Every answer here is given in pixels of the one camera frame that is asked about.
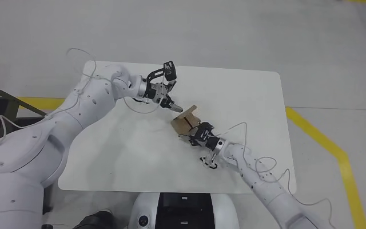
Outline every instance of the floor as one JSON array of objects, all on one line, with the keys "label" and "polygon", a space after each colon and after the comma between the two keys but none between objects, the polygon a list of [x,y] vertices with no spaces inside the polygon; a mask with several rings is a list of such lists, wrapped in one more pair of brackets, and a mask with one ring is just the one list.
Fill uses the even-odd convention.
[{"label": "floor", "polygon": [[[279,72],[286,106],[348,153],[366,209],[366,4],[337,0],[2,0],[0,89],[64,98],[69,47],[98,60]],[[77,68],[83,65],[82,58]],[[337,228],[357,228],[337,160],[288,121],[304,202],[328,197]],[[58,190],[44,221],[72,228],[111,208],[125,226],[136,193]],[[253,195],[232,195],[241,228],[278,228]],[[326,219],[329,206],[312,208]]]}]

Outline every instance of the white cable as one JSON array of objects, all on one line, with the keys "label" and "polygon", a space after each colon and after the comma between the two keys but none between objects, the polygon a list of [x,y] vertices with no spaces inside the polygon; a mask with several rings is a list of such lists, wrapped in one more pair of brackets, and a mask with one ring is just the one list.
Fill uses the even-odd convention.
[{"label": "white cable", "polygon": [[[162,78],[161,83],[164,85],[164,76],[163,76],[163,78]],[[128,104],[127,104],[126,98],[125,98],[125,97],[123,97],[123,99],[124,99],[124,102],[125,102],[126,106],[127,106],[130,110],[135,111],[136,113],[144,114],[144,115],[145,115],[145,114],[153,113],[155,110],[157,110],[157,109],[159,108],[160,104],[162,103],[162,100],[163,100],[163,98],[164,98],[164,96],[165,96],[165,95],[166,95],[166,94],[162,94],[162,95],[161,95],[161,99],[160,99],[159,104],[158,104],[158,105],[157,105],[153,110],[148,111],[148,112],[141,112],[141,111],[138,111],[138,110],[133,109],[132,107],[130,107],[130,105],[128,105]]]},{"label": "white cable", "polygon": [[5,136],[6,136],[6,125],[5,125],[5,122],[4,122],[3,117],[4,116],[0,115],[0,120],[1,120],[1,124],[2,124],[3,131],[4,131],[3,136],[0,138],[0,144],[2,143],[2,141],[4,141]]},{"label": "white cable", "polygon": [[[331,227],[332,228],[334,228],[334,229],[336,229],[336,227],[331,223],[331,219],[332,219],[332,212],[333,212],[333,208],[332,208],[332,202],[328,199],[328,198],[323,198],[323,199],[321,199],[321,200],[319,200],[319,201],[317,201],[317,202],[315,202],[315,203],[311,203],[311,204],[308,204],[308,203],[303,203],[303,202],[301,202],[301,201],[299,201],[292,193],[291,193],[291,191],[290,191],[290,178],[291,178],[291,172],[290,172],[290,169],[289,168],[287,168],[282,174],[281,174],[281,176],[280,176],[280,178],[278,178],[277,180],[275,180],[275,181],[267,181],[267,180],[264,180],[264,179],[262,179],[262,177],[261,177],[261,175],[260,175],[260,173],[264,173],[264,172],[270,172],[271,170],[273,170],[274,168],[275,168],[275,166],[277,165],[277,160],[275,159],[275,158],[273,158],[273,157],[268,157],[268,156],[264,156],[264,157],[260,157],[260,158],[258,158],[258,159],[255,159],[255,168],[253,169],[252,167],[250,167],[250,164],[248,164],[248,162],[246,161],[246,159],[245,159],[245,156],[244,156],[244,153],[245,153],[245,149],[246,149],[246,130],[247,130],[247,123],[246,122],[241,122],[241,123],[238,123],[238,124],[236,124],[236,125],[234,125],[234,126],[232,126],[232,127],[230,127],[225,133],[223,133],[223,134],[219,134],[219,135],[224,135],[224,134],[226,134],[226,133],[229,133],[233,128],[235,128],[235,127],[237,127],[237,126],[239,126],[239,125],[241,125],[241,124],[245,124],[245,140],[244,140],[244,145],[243,144],[240,144],[240,145],[242,145],[243,147],[244,147],[244,150],[243,150],[243,153],[242,153],[242,158],[244,159],[244,161],[245,161],[245,164],[246,164],[246,166],[248,167],[248,168],[250,168],[251,170],[253,170],[253,171],[255,171],[257,174],[258,174],[258,177],[259,177],[259,179],[260,180],[262,180],[262,181],[264,181],[264,182],[266,182],[266,183],[275,183],[275,182],[278,182],[280,179],[282,179],[282,177],[284,177],[284,175],[286,174],[286,172],[288,172],[288,182],[287,182],[287,190],[288,190],[288,192],[291,194],[291,196],[298,202],[298,203],[300,203],[300,204],[302,204],[302,205],[304,205],[304,206],[314,206],[314,205],[317,205],[317,204],[319,204],[319,203],[321,203],[321,202],[323,202],[323,201],[327,201],[328,203],[329,203],[329,218],[328,218],[328,223],[329,223],[329,225],[331,225]],[[257,169],[257,165],[258,165],[258,162],[259,163],[262,163],[261,162],[261,159],[272,159],[273,161],[274,161],[274,166],[272,166],[270,169],[267,169],[267,170],[264,170],[264,171],[259,171],[258,169]]]},{"label": "white cable", "polygon": [[[95,77],[93,77],[93,74],[95,73],[95,71],[96,71],[96,69],[97,69],[97,62],[96,62],[96,58],[95,58],[95,56],[93,56],[93,55],[91,55],[90,53],[88,53],[87,51],[85,51],[85,50],[82,50],[82,49],[78,49],[78,48],[70,48],[70,49],[68,49],[67,50],[67,52],[66,52],[66,56],[70,53],[70,51],[71,50],[77,50],[77,51],[81,51],[81,52],[84,52],[84,53],[86,53],[86,54],[88,54],[91,58],[92,58],[92,60],[93,60],[93,62],[94,62],[94,69],[93,69],[93,71],[92,71],[92,73],[91,73],[91,75],[87,75],[87,74],[84,74],[84,73],[81,73],[81,74],[83,74],[84,76],[87,76],[87,77],[89,77],[89,78],[95,78]],[[73,69],[75,70],[75,72],[77,72],[78,73],[78,71],[77,71],[77,69],[75,68],[75,66],[74,65],[72,65],[72,67],[73,67]],[[121,89],[114,83],[114,82],[111,82],[110,80],[108,80],[107,78],[102,78],[102,77],[100,77],[100,79],[104,79],[104,80],[107,80],[107,81],[109,81],[111,84],[114,84],[115,86],[116,86],[116,88],[118,88],[119,90],[120,90],[120,92],[121,92]],[[162,99],[161,99],[161,101],[160,101],[160,103],[153,109],[153,110],[151,110],[151,111],[149,111],[149,112],[140,112],[140,111],[138,111],[138,110],[135,110],[135,109],[133,109],[132,107],[130,107],[130,105],[128,105],[128,103],[127,103],[127,101],[126,101],[126,98],[124,98],[123,97],[123,99],[124,99],[124,102],[125,102],[125,104],[126,104],[126,106],[130,109],[130,110],[132,110],[132,111],[134,111],[134,112],[136,112],[136,113],[139,113],[139,114],[150,114],[150,113],[153,113],[155,110],[157,110],[158,108],[159,108],[159,106],[160,106],[160,103],[162,102]]]},{"label": "white cable", "polygon": [[[95,58],[95,56],[91,55],[91,54],[90,54],[90,53],[88,53],[87,51],[82,50],[82,49],[79,49],[79,48],[69,48],[69,49],[66,51],[66,58],[68,57],[68,55],[69,55],[70,51],[72,51],[72,50],[81,51],[81,52],[83,52],[83,53],[86,53],[87,55],[89,55],[89,57],[91,57],[91,60],[94,62],[94,69],[93,69],[93,71],[91,72],[91,74],[90,74],[90,75],[87,75],[87,74],[85,74],[84,72],[82,72],[82,73],[81,73],[83,76],[86,76],[86,77],[88,77],[89,79],[88,79],[88,81],[86,82],[86,84],[83,86],[83,88],[82,88],[80,91],[78,91],[78,92],[77,92],[78,96],[77,96],[77,98],[76,98],[76,100],[75,100],[75,103],[74,103],[73,105],[71,105],[70,107],[66,108],[66,109],[58,110],[58,111],[52,112],[52,113],[50,113],[50,114],[47,114],[47,115],[45,116],[45,118],[44,118],[44,119],[42,119],[41,121],[39,121],[39,122],[37,122],[37,123],[34,123],[34,124],[31,124],[31,125],[24,126],[24,127],[20,127],[19,125],[17,125],[17,124],[15,124],[15,123],[13,123],[12,121],[10,121],[7,117],[5,117],[5,116],[3,116],[3,115],[0,115],[0,121],[1,121],[1,124],[2,124],[2,126],[3,126],[3,132],[4,132],[3,136],[0,138],[0,144],[4,141],[4,139],[5,139],[6,135],[7,135],[7,133],[6,133],[6,126],[5,126],[4,119],[5,119],[6,121],[8,121],[9,123],[11,123],[12,125],[14,125],[15,127],[19,128],[19,129],[23,129],[23,128],[26,128],[26,127],[31,127],[31,126],[36,125],[36,124],[39,124],[39,123],[41,123],[41,122],[43,122],[43,121],[45,121],[45,120],[50,120],[50,119],[52,119],[54,115],[56,115],[56,114],[58,114],[58,113],[60,113],[60,112],[64,112],[64,111],[66,111],[66,110],[69,110],[69,109],[71,109],[71,108],[75,107],[75,106],[78,104],[78,102],[79,102],[80,95],[82,95],[82,94],[84,93],[85,88],[89,85],[89,83],[91,82],[91,80],[93,80],[93,79],[96,79],[96,80],[106,80],[106,81],[110,82],[110,83],[111,83],[111,85],[113,85],[113,84],[114,84],[112,81],[110,81],[110,80],[109,80],[109,79],[107,79],[107,78],[103,78],[103,77],[99,77],[99,76],[94,77],[94,73],[95,73],[95,72],[96,72],[96,70],[97,70],[97,62],[96,62],[96,58]],[[75,68],[75,66],[72,64],[72,61],[71,61],[71,66],[72,66],[72,68],[74,69],[74,71],[75,71],[76,73],[80,74],[80,73],[78,72],[78,70]],[[151,110],[151,111],[149,111],[149,112],[139,112],[139,111],[134,110],[133,108],[131,108],[131,107],[127,104],[127,102],[126,102],[126,99],[125,99],[125,98],[123,98],[123,99],[124,99],[124,102],[125,102],[125,104],[127,105],[127,107],[128,107],[129,109],[131,109],[131,110],[132,110],[132,111],[134,111],[134,112],[140,113],[140,114],[149,114],[149,113],[152,113],[152,112],[154,112],[155,110],[157,110],[157,109],[158,109],[158,107],[160,106],[160,104],[162,103],[162,99],[161,99],[161,100],[160,100],[160,103],[159,103],[159,104],[158,104],[158,105],[157,105],[153,110]]]}]

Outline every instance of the white table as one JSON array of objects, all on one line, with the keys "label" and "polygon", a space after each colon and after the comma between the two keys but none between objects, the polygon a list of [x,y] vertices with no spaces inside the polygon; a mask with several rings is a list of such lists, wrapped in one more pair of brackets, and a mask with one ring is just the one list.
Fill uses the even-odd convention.
[{"label": "white table", "polygon": [[[111,63],[97,61],[97,69]],[[131,73],[143,76],[162,67],[123,64]],[[89,74],[92,68],[88,62],[84,72]],[[178,82],[170,93],[176,104],[185,110],[197,105],[194,114],[214,125],[215,133],[246,121],[247,146],[258,157],[276,158],[278,165],[272,172],[277,177],[289,168],[290,188],[295,192],[280,76],[275,72],[238,69],[190,66],[176,69]],[[145,112],[152,108],[132,100],[127,102]],[[160,108],[151,114],[138,114],[119,100],[106,117],[74,140],[59,187],[81,191],[252,193],[237,173],[202,166],[199,157],[206,149],[184,143],[170,126],[177,115]],[[244,127],[240,126],[226,137],[243,143],[244,133]],[[287,178],[280,182],[287,186]]]}]

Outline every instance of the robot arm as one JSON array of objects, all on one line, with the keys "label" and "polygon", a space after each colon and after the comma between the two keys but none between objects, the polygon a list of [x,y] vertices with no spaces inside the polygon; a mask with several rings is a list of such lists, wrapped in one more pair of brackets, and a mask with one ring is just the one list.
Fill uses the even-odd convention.
[{"label": "robot arm", "polygon": [[332,228],[328,221],[319,219],[287,193],[276,177],[248,147],[217,137],[212,133],[212,129],[213,126],[209,123],[200,123],[190,129],[187,135],[180,137],[192,146],[205,146],[210,150],[206,157],[201,158],[207,167],[217,168],[215,160],[219,159],[238,172],[281,228]]},{"label": "robot arm", "polygon": [[[152,83],[157,77],[165,77],[169,83]],[[109,65],[93,78],[83,78],[45,119],[6,135],[0,143],[1,228],[41,228],[43,189],[65,169],[75,137],[103,118],[118,99],[148,98],[163,108],[182,112],[168,95],[175,79],[172,62],[147,78],[131,75],[122,65]]]}]

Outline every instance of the yellow tape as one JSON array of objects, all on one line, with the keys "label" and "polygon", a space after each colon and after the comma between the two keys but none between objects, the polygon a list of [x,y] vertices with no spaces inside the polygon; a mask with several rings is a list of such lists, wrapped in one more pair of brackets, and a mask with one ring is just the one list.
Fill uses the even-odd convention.
[{"label": "yellow tape", "polygon": [[362,208],[359,192],[357,190],[355,178],[353,178],[351,164],[348,161],[347,153],[344,152],[334,142],[332,142],[332,140],[322,134],[294,109],[287,107],[286,114],[287,118],[293,121],[293,123],[295,123],[300,129],[302,129],[306,134],[313,138],[317,143],[319,143],[337,159],[339,170],[343,179],[343,184],[347,193],[348,204],[349,208],[351,209],[354,226],[356,229],[365,229],[365,215]]},{"label": "yellow tape", "polygon": [[366,0],[347,0],[348,2],[366,3]]},{"label": "yellow tape", "polygon": [[65,100],[64,98],[35,98],[35,97],[18,97],[18,99],[40,110],[56,110],[56,108],[58,108]]}]

